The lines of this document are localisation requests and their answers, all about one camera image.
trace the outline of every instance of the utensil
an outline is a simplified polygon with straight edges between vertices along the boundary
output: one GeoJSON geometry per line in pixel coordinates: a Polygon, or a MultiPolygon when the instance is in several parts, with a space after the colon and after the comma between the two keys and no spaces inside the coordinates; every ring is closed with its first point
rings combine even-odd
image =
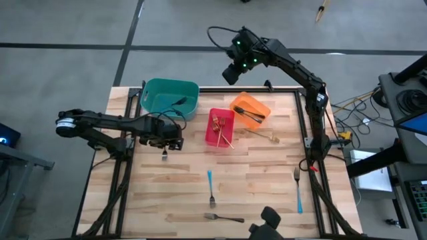
{"type": "Polygon", "coordinates": [[[249,129],[245,129],[245,130],[246,130],[246,131],[248,131],[248,132],[250,132],[250,133],[253,133],[253,134],[259,135],[259,136],[261,136],[261,137],[268,138],[268,140],[270,140],[272,143],[280,143],[280,139],[279,139],[278,137],[276,137],[275,135],[273,135],[272,137],[268,137],[268,136],[262,135],[262,134],[260,134],[260,133],[256,133],[256,132],[254,132],[254,131],[250,131],[249,129]]]}
{"type": "Polygon", "coordinates": [[[300,197],[300,169],[298,167],[295,168],[294,171],[294,179],[296,181],[297,186],[297,193],[298,193],[298,213],[302,213],[302,204],[301,204],[301,197],[300,197]]]}
{"type": "Polygon", "coordinates": [[[209,204],[211,208],[216,207],[215,197],[212,195],[212,171],[207,171],[207,178],[209,179],[209,187],[211,189],[211,197],[209,198],[209,204]]]}
{"type": "MultiPolygon", "coordinates": [[[[218,125],[216,125],[215,123],[212,123],[212,129],[213,131],[217,132],[220,130],[220,127],[218,127],[218,125]]],[[[233,145],[226,139],[226,137],[224,137],[224,135],[221,133],[220,136],[224,139],[224,141],[230,146],[232,147],[232,149],[234,149],[233,145]]]]}
{"type": "Polygon", "coordinates": [[[226,119],[224,117],[220,120],[220,134],[218,135],[218,142],[216,143],[216,147],[220,145],[220,139],[222,135],[222,127],[226,125],[226,119]]]}
{"type": "Polygon", "coordinates": [[[262,114],[258,114],[258,113],[252,113],[252,112],[250,112],[250,111],[248,111],[248,110],[245,110],[245,109],[242,109],[241,107],[239,107],[239,106],[234,106],[234,111],[236,111],[236,112],[238,112],[238,113],[250,113],[250,114],[252,114],[252,115],[255,115],[255,116],[257,116],[257,117],[260,117],[260,118],[262,118],[262,119],[265,119],[266,118],[266,116],[264,116],[264,115],[262,115],[262,114]]]}
{"type": "Polygon", "coordinates": [[[161,160],[166,161],[167,160],[167,151],[166,148],[163,149],[163,153],[161,154],[161,160]]]}
{"type": "Polygon", "coordinates": [[[245,219],[241,219],[241,218],[234,218],[234,217],[220,217],[218,215],[216,215],[215,213],[205,213],[203,215],[206,219],[211,219],[211,220],[216,220],[216,219],[227,219],[227,220],[232,220],[232,221],[237,221],[239,223],[244,223],[245,219]]]}
{"type": "Polygon", "coordinates": [[[212,120],[213,120],[213,123],[218,125],[218,117],[215,114],[212,115],[212,120]]]}
{"type": "Polygon", "coordinates": [[[255,122],[257,122],[257,123],[262,123],[262,120],[259,120],[259,119],[257,119],[257,118],[255,118],[255,117],[252,117],[251,115],[248,115],[246,112],[245,112],[245,110],[243,110],[243,109],[239,109],[239,110],[236,110],[236,107],[234,107],[234,111],[236,111],[237,113],[239,113],[240,115],[246,115],[246,116],[248,116],[248,117],[250,117],[250,118],[252,118],[252,120],[254,120],[255,122]]]}

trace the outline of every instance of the orange bin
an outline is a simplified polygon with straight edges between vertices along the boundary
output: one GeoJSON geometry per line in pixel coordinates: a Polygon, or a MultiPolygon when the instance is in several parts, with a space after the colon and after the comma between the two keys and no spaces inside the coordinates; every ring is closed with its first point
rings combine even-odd
{"type": "Polygon", "coordinates": [[[232,103],[230,103],[230,109],[234,111],[235,117],[241,121],[242,123],[245,123],[250,129],[256,130],[262,123],[257,123],[252,118],[248,117],[245,114],[240,114],[234,110],[234,107],[238,106],[242,109],[252,112],[264,115],[266,118],[262,119],[259,117],[256,117],[255,115],[252,115],[251,113],[248,113],[248,115],[251,115],[252,117],[255,117],[256,119],[260,119],[263,122],[267,119],[268,115],[270,115],[271,110],[265,106],[264,104],[260,103],[257,99],[252,97],[246,92],[241,92],[236,99],[232,103]]]}

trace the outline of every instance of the concrete floor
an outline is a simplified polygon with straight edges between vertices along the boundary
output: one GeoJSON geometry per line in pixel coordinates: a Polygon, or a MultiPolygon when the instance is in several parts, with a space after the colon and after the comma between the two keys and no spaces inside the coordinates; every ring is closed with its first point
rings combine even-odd
{"type": "MultiPolygon", "coordinates": [[[[287,47],[308,49],[425,51],[427,7],[423,0],[333,1],[318,24],[322,0],[145,0],[134,45],[212,46],[210,25],[249,27],[287,47]]],[[[0,43],[124,45],[137,0],[0,0],[0,43]]],[[[233,35],[214,31],[229,45],[233,35]]],[[[55,161],[38,170],[27,188],[13,235],[30,239],[68,237],[73,229],[93,151],[81,139],[55,134],[58,111],[104,111],[122,51],[0,48],[0,122],[22,132],[19,149],[55,161]]],[[[328,84],[332,103],[372,90],[378,76],[400,71],[419,56],[293,54],[328,84]]],[[[131,51],[122,86],[140,86],[154,77],[185,79],[199,85],[226,85],[223,53],[131,51]]],[[[296,85],[274,68],[258,67],[238,85],[296,85]]],[[[390,117],[386,109],[383,117],[390,117]]],[[[375,116],[371,107],[367,114],[375,116]]],[[[389,147],[396,131],[371,123],[362,147],[389,147]]],[[[358,206],[363,230],[375,237],[415,239],[414,230],[385,225],[396,218],[391,200],[363,199],[358,206]]]]}

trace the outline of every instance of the metal fork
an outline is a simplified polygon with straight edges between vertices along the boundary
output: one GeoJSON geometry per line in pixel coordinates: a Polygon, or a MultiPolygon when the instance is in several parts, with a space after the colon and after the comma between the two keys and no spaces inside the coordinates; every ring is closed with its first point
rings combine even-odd
{"type": "Polygon", "coordinates": [[[298,167],[295,168],[294,171],[294,179],[296,181],[296,190],[298,194],[298,213],[302,213],[302,203],[300,197],[300,169],[298,167]]]}

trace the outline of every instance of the teal plastic basket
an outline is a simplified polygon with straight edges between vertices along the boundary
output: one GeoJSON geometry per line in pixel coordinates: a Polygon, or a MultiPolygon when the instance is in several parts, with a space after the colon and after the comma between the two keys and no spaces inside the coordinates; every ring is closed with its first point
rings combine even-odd
{"type": "MultiPolygon", "coordinates": [[[[152,79],[144,87],[141,97],[141,106],[150,113],[164,112],[175,109],[180,111],[185,120],[190,121],[195,117],[197,100],[199,99],[199,86],[191,81],[173,79],[152,79]],[[181,105],[173,105],[183,97],[187,101],[181,105]]],[[[166,113],[167,116],[182,120],[174,112],[166,113]]]]}

